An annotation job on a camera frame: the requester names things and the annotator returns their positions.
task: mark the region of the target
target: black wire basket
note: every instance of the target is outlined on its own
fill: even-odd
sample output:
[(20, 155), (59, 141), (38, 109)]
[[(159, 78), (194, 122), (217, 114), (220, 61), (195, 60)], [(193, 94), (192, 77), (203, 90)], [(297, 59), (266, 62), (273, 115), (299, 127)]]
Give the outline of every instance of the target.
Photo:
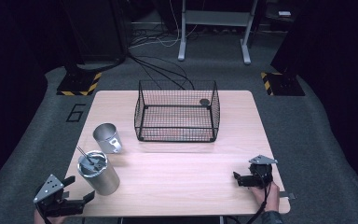
[(215, 81), (141, 80), (134, 126), (139, 141), (214, 142), (220, 103)]

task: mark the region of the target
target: metal cup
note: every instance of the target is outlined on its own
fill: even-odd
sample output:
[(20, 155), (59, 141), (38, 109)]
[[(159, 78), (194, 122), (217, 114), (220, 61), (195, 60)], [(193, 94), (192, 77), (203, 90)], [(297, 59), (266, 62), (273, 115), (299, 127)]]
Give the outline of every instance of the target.
[(92, 135), (104, 153), (118, 153), (121, 151), (122, 145), (115, 125), (111, 123), (101, 124), (94, 130)]
[(116, 191), (120, 185), (120, 179), (108, 160), (101, 151), (90, 151), (85, 156), (80, 156), (77, 170), (98, 194), (109, 195)]

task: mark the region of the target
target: tabletop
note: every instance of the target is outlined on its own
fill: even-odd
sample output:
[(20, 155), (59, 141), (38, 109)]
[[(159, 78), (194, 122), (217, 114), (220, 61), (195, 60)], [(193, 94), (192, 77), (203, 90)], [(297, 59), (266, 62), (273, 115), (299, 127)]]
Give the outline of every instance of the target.
[[(258, 205), (252, 192), (239, 187), (233, 172), (250, 175), (249, 160), (264, 155), (273, 158), (269, 141), (249, 91), (219, 91), (220, 126), (212, 143), (140, 142), (134, 130), (138, 91), (98, 91), (90, 108), (78, 146), (100, 150), (92, 137), (102, 123), (117, 126), (123, 149), (108, 154), (120, 178), (111, 195), (96, 194), (81, 216), (161, 217), (250, 215)], [(76, 182), (65, 190), (69, 199), (81, 199), (93, 191), (78, 173), (80, 152), (74, 156), (66, 176)], [(284, 190), (276, 164), (274, 182)], [(280, 213), (290, 204), (281, 198)]]

